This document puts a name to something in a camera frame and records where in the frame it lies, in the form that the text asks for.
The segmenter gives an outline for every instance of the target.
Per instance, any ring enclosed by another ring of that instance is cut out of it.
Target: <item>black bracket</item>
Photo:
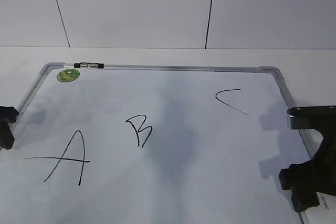
[[[0,146],[5,149],[10,149],[14,143],[14,137],[9,123],[15,123],[19,112],[14,107],[0,106]]]
[[[104,68],[103,63],[81,62],[73,64],[74,68]]]
[[[336,107],[297,107],[287,111],[293,130],[314,129],[323,141],[313,158],[279,174],[283,190],[292,190],[296,212],[320,205],[316,192],[336,196]]]

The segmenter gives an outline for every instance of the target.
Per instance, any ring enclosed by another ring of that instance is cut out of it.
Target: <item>gray frame edge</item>
[[[31,85],[30,89],[28,90],[27,94],[24,96],[22,99],[21,103],[18,106],[17,111],[19,112],[19,116],[16,120],[16,123],[12,124],[10,129],[13,131],[15,129],[15,126],[20,122],[21,117],[23,116],[24,112],[30,105],[31,101],[35,97],[37,91],[39,88],[42,86],[44,80],[47,78],[48,74],[53,70],[53,69],[59,69],[64,67],[64,63],[62,62],[50,62],[47,63],[43,66],[41,69],[39,76],[37,79],[34,81],[33,85]]]
[[[53,69],[57,68],[63,68],[64,67],[63,62],[50,62],[43,66],[43,68],[40,71],[40,74],[49,74]]]
[[[32,87],[27,92],[26,96],[22,100],[18,107],[19,117],[15,124],[11,125],[13,130],[16,124],[19,122],[21,116],[24,114],[35,94],[43,84],[48,74],[53,69],[60,68],[73,68],[74,64],[66,64],[63,62],[50,62],[43,66],[40,71],[40,75],[33,83]],[[295,101],[290,94],[281,71],[272,66],[260,66],[260,67],[196,67],[196,66],[139,66],[139,65],[105,65],[100,70],[166,70],[166,71],[212,71],[212,72],[249,72],[249,73],[269,73],[271,74],[281,92],[281,95],[289,108],[296,106]],[[305,144],[310,156],[313,156],[318,147],[315,145],[310,133],[306,130],[299,130],[303,143]]]

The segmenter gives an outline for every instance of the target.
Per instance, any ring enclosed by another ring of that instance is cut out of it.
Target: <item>black marker writing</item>
[[[142,124],[140,125],[140,127],[137,129],[137,128],[134,126],[134,124],[133,124],[130,120],[133,119],[133,118],[137,118],[138,116],[143,116],[144,119],[143,119],[143,122],[142,122]],[[126,120],[126,122],[125,122],[125,123],[130,123],[130,124],[132,125],[133,129],[135,130],[136,137],[137,137],[137,139],[138,139],[138,146],[140,146],[139,133],[142,132],[142,131],[144,131],[144,130],[146,130],[146,129],[151,129],[151,130],[149,131],[149,133],[148,133],[148,135],[147,135],[145,141],[144,141],[143,144],[141,145],[141,148],[144,147],[144,145],[145,145],[147,139],[149,138],[149,136],[151,135],[151,133],[152,133],[152,131],[153,131],[153,127],[152,127],[152,126],[147,126],[147,127],[143,128],[143,129],[141,129],[141,127],[142,127],[143,124],[145,123],[146,119],[147,119],[147,116],[146,116],[146,115],[136,115],[136,116],[133,116],[133,117],[131,117],[131,118],[128,118],[128,119]]]
[[[67,149],[69,148],[69,146],[70,146],[70,144],[71,144],[71,141],[74,139],[74,137],[75,137],[75,135],[76,135],[77,133],[80,134],[80,136],[81,136],[81,138],[82,138],[82,142],[83,142],[83,159],[82,159],[82,160],[79,160],[79,159],[74,159],[74,158],[64,158],[64,155],[65,155],[65,153],[67,152]],[[84,137],[83,137],[83,134],[82,134],[82,132],[81,132],[80,130],[77,130],[77,131],[73,134],[72,138],[70,139],[70,141],[69,141],[67,147],[65,148],[63,154],[61,155],[61,157],[29,157],[29,158],[25,158],[25,159],[34,159],[34,158],[52,158],[52,159],[58,159],[58,162],[57,162],[57,164],[55,165],[54,169],[52,169],[51,173],[47,176],[47,178],[44,180],[44,182],[47,181],[47,180],[51,177],[51,175],[54,173],[54,171],[56,170],[56,168],[57,168],[57,166],[59,165],[59,163],[61,162],[61,160],[68,160],[68,161],[81,162],[81,163],[82,163],[82,169],[81,169],[81,171],[80,171],[80,177],[79,177],[79,183],[78,183],[79,186],[80,186],[80,184],[81,184],[81,180],[82,180],[82,175],[83,175],[83,170],[84,170],[84,163],[88,163],[88,162],[90,162],[90,161],[86,161],[86,160],[85,160],[85,143],[84,143]]]
[[[231,106],[230,104],[227,104],[226,102],[223,102],[222,100],[220,100],[220,99],[217,97],[220,93],[223,93],[223,92],[226,92],[226,91],[237,91],[237,90],[241,90],[241,89],[227,89],[227,90],[222,90],[222,91],[216,93],[215,97],[216,97],[216,99],[217,99],[218,101],[220,101],[221,103],[223,103],[223,104],[229,106],[230,108],[232,108],[232,109],[234,109],[234,110],[236,110],[236,111],[239,111],[239,112],[242,113],[242,114],[249,115],[249,114],[247,114],[247,113],[245,113],[245,112],[243,112],[243,111],[241,111],[241,110],[239,110],[239,109],[236,109],[235,107]]]

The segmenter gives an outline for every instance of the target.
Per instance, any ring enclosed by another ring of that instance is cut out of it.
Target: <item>round sticker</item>
[[[77,69],[66,69],[58,73],[57,80],[60,82],[70,82],[78,79],[79,71]]]

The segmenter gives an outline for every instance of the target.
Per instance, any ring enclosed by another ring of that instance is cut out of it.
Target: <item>whiteboard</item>
[[[0,152],[1,223],[300,223],[278,173],[310,158],[273,75],[61,70]]]

